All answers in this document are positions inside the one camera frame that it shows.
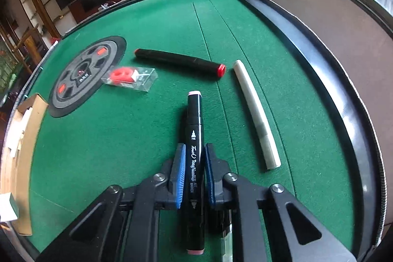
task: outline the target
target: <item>clear plastic case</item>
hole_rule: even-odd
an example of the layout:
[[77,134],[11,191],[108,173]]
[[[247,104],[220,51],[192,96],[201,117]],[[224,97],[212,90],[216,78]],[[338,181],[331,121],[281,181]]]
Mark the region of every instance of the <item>clear plastic case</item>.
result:
[[157,78],[158,75],[154,68],[113,66],[101,79],[107,85],[149,91]]

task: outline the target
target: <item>green felt surface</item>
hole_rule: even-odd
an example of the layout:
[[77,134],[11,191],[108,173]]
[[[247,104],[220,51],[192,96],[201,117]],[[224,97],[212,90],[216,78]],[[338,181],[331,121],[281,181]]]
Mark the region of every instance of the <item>green felt surface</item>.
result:
[[[215,81],[157,67],[148,93],[103,85],[62,118],[47,112],[38,135],[30,183],[32,243],[42,251],[107,186],[129,187],[173,156],[190,90],[203,96],[205,142],[252,182],[281,183],[349,249],[354,205],[349,170],[328,111],[289,45],[238,0],[144,0],[110,13],[62,40],[32,93],[48,99],[54,81],[97,39],[122,36],[126,66],[135,48],[211,59],[229,70]],[[266,171],[255,128],[230,68],[241,59],[267,113],[282,166]],[[161,261],[218,261],[208,235],[202,258],[185,253],[175,212],[160,219]]]

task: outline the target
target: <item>beige wall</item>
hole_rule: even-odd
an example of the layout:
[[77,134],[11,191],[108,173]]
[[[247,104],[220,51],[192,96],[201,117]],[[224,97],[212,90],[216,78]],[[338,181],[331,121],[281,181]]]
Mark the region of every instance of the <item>beige wall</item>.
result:
[[373,121],[388,183],[386,223],[393,221],[393,40],[351,0],[273,0],[310,27],[334,53]]

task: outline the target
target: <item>white marker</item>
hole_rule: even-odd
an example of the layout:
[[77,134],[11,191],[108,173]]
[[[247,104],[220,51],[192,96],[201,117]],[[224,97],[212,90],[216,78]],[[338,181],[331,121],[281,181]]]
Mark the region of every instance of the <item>white marker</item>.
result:
[[277,146],[257,91],[255,90],[244,64],[240,60],[235,61],[233,69],[235,70],[235,74],[243,90],[248,108],[250,109],[259,142],[261,143],[266,168],[278,168],[281,166],[280,156],[278,155]]

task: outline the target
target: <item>silver screw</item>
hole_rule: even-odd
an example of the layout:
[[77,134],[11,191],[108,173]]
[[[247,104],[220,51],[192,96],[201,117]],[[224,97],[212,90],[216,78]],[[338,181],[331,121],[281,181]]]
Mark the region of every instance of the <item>silver screw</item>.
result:
[[164,181],[164,180],[165,180],[165,175],[162,174],[162,173],[156,173],[156,174],[153,176],[153,179],[156,180],[156,181],[158,181],[158,182],[161,182],[161,181]]
[[233,172],[229,172],[226,175],[224,175],[224,179],[229,182],[234,182],[237,180],[237,174]]
[[108,191],[110,193],[118,193],[120,191],[120,187],[118,185],[110,185],[108,187]]
[[272,190],[277,193],[283,193],[284,187],[278,183],[275,183],[274,185],[272,185]]

